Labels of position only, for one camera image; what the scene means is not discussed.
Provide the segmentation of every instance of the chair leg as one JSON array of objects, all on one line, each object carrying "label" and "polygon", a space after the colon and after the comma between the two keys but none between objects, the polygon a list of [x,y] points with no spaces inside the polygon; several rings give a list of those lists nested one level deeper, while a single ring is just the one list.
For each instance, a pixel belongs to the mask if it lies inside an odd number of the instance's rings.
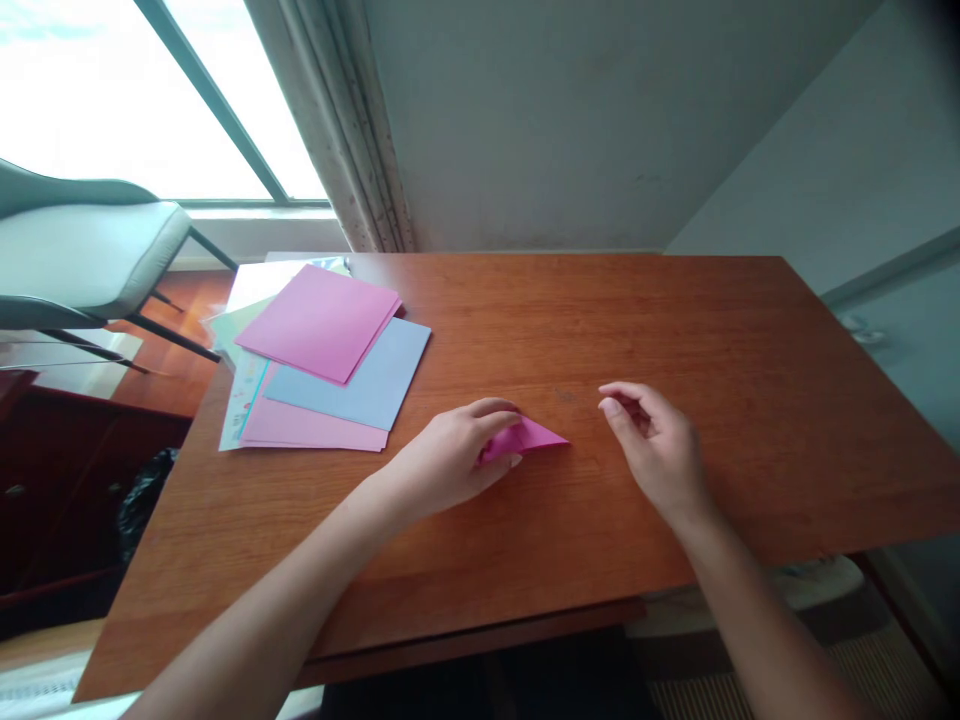
[{"label": "chair leg", "polygon": [[154,296],[157,300],[159,300],[160,302],[166,303],[167,305],[169,305],[170,307],[174,308],[174,309],[177,310],[178,312],[186,312],[182,307],[180,307],[179,305],[177,305],[173,300],[171,300],[170,298],[168,298],[166,295],[164,295],[164,294],[163,294],[162,292],[160,292],[159,290],[153,289],[153,290],[150,291],[150,294],[153,295],[153,296]]},{"label": "chair leg", "polygon": [[164,340],[172,342],[174,345],[179,345],[180,347],[186,348],[190,352],[195,352],[197,355],[202,355],[207,360],[212,360],[213,362],[220,362],[220,356],[217,355],[215,352],[207,350],[207,348],[205,348],[200,343],[194,342],[190,338],[185,338],[183,335],[180,335],[179,333],[175,333],[173,330],[170,330],[169,328],[165,328],[160,323],[154,322],[150,318],[146,318],[139,313],[128,315],[127,317],[124,318],[124,320],[128,320],[129,322],[132,322],[134,325],[136,325],[137,327],[142,327],[144,330],[149,330],[154,335],[159,335]]},{"label": "chair leg", "polygon": [[73,333],[68,333],[66,330],[40,330],[39,332],[43,333],[47,337],[52,337],[54,340],[66,343],[67,345],[73,345],[80,350],[86,350],[88,353],[96,355],[97,357],[102,357],[105,360],[113,360],[118,365],[123,365],[124,367],[128,367],[131,370],[136,370],[144,375],[150,372],[145,367],[127,360],[120,353],[114,352],[113,350],[108,350],[105,347],[100,347],[96,343],[92,343],[89,340],[84,340],[82,337],[74,335]]},{"label": "chair leg", "polygon": [[233,260],[230,259],[230,256],[224,253],[223,250],[218,248],[212,242],[210,242],[210,240],[203,233],[197,230],[195,227],[191,226],[190,232],[187,234],[190,237],[192,237],[194,240],[196,240],[198,243],[200,243],[200,246],[204,250],[206,250],[208,253],[213,255],[217,260],[222,262],[224,265],[226,265],[228,268],[230,268],[234,272],[237,271],[239,266]]}]

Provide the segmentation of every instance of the pink origami paper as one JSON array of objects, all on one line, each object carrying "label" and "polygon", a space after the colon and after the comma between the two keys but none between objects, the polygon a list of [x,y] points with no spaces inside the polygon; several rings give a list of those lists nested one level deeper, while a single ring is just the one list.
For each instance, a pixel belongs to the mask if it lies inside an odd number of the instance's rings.
[{"label": "pink origami paper", "polygon": [[393,290],[306,265],[234,342],[344,386],[400,305]]},{"label": "pink origami paper", "polygon": [[240,436],[243,447],[340,448],[380,452],[387,445],[386,430],[341,420],[270,400],[263,390],[278,370],[270,363],[253,400]]},{"label": "pink origami paper", "polygon": [[555,432],[538,425],[528,417],[520,416],[520,424],[501,430],[480,453],[479,463],[494,460],[505,453],[524,453],[536,448],[552,447],[554,445],[569,445]]}]

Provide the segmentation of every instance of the curtain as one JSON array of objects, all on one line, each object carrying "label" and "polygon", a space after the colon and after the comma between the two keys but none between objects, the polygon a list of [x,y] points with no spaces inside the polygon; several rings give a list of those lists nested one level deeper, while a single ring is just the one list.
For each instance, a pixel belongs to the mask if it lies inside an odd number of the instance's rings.
[{"label": "curtain", "polygon": [[363,0],[246,0],[354,252],[413,252]]}]

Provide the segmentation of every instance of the window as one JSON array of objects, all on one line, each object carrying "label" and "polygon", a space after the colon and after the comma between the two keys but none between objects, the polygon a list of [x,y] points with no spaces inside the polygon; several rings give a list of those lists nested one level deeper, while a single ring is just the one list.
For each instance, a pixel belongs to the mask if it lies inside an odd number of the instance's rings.
[{"label": "window", "polygon": [[0,157],[186,204],[327,206],[243,0],[0,0]]}]

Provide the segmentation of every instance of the blue paper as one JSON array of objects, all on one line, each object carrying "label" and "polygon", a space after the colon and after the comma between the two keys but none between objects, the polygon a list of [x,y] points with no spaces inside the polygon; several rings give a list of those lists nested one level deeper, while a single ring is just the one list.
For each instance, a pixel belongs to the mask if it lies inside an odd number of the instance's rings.
[{"label": "blue paper", "polygon": [[393,318],[346,387],[282,366],[263,394],[288,405],[390,430],[429,337],[430,328]]}]

